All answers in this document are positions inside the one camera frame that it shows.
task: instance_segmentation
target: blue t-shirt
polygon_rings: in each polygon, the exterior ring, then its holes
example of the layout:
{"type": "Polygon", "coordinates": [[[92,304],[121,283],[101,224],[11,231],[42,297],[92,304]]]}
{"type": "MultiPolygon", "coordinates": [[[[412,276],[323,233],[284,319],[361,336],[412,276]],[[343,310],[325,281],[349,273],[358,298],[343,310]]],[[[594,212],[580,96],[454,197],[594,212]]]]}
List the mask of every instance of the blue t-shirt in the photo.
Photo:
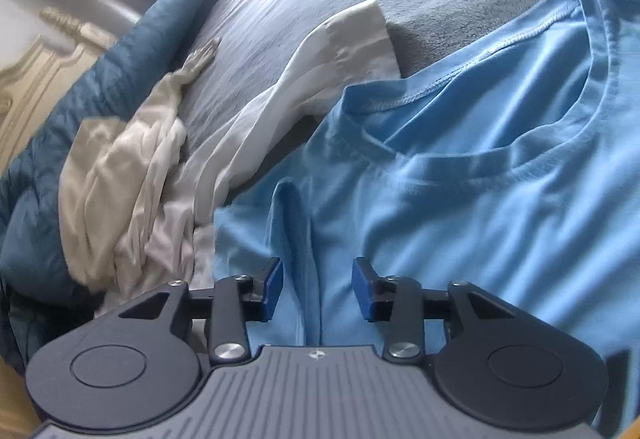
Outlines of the blue t-shirt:
{"type": "Polygon", "coordinates": [[[542,0],[410,78],[348,87],[214,220],[216,278],[284,263],[252,347],[380,348],[358,256],[424,288],[471,281],[603,356],[637,346],[640,0],[542,0]]]}

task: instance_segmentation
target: gray gripper base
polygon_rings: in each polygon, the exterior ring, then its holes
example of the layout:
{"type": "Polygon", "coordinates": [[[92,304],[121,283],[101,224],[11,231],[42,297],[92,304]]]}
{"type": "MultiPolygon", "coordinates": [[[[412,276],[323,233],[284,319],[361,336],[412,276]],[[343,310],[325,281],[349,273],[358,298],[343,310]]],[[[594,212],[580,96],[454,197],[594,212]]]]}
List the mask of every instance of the gray gripper base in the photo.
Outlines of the gray gripper base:
{"type": "MultiPolygon", "coordinates": [[[[79,439],[46,424],[38,439],[79,439]]],[[[599,439],[588,425],[546,434],[506,431],[452,407],[416,367],[371,347],[264,347],[222,367],[191,404],[122,439],[599,439]]]]}

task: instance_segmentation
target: blue comforter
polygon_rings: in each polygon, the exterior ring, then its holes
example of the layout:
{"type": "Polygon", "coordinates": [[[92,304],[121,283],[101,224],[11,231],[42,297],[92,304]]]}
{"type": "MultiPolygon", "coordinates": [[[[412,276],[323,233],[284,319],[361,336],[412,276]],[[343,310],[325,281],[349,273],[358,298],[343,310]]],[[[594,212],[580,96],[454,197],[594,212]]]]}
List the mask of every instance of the blue comforter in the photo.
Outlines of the blue comforter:
{"type": "Polygon", "coordinates": [[[158,0],[60,99],[0,177],[0,354],[18,372],[100,304],[100,294],[70,278],[58,225],[60,172],[82,120],[129,120],[186,53],[214,1],[158,0]]]}

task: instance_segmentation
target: wall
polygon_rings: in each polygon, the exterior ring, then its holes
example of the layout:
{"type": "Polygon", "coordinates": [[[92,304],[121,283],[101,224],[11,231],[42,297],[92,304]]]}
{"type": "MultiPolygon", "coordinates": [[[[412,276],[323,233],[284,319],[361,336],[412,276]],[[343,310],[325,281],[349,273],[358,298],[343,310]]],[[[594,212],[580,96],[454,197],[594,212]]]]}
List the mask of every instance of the wall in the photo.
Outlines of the wall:
{"type": "Polygon", "coordinates": [[[123,35],[154,0],[0,0],[0,66],[17,60],[38,34],[47,45],[63,52],[71,41],[45,25],[38,14],[55,6],[81,20],[93,22],[117,36],[123,35]]]}

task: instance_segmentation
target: crew neckline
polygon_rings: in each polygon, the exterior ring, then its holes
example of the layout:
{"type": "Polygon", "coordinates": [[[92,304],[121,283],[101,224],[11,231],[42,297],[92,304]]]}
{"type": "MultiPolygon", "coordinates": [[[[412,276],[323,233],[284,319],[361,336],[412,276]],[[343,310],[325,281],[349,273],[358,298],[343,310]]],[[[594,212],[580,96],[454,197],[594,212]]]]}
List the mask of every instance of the crew neckline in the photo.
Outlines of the crew neckline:
{"type": "Polygon", "coordinates": [[[346,145],[382,169],[394,181],[426,184],[487,183],[521,174],[532,175],[562,159],[587,140],[615,95],[616,40],[603,2],[606,0],[541,0],[530,10],[478,41],[385,87],[361,84],[345,89],[330,115],[328,139],[346,145]],[[469,66],[521,40],[546,31],[581,7],[587,30],[591,65],[577,100],[555,123],[524,132],[506,146],[468,154],[415,154],[407,157],[370,135],[351,115],[387,111],[425,98],[469,66]]]}

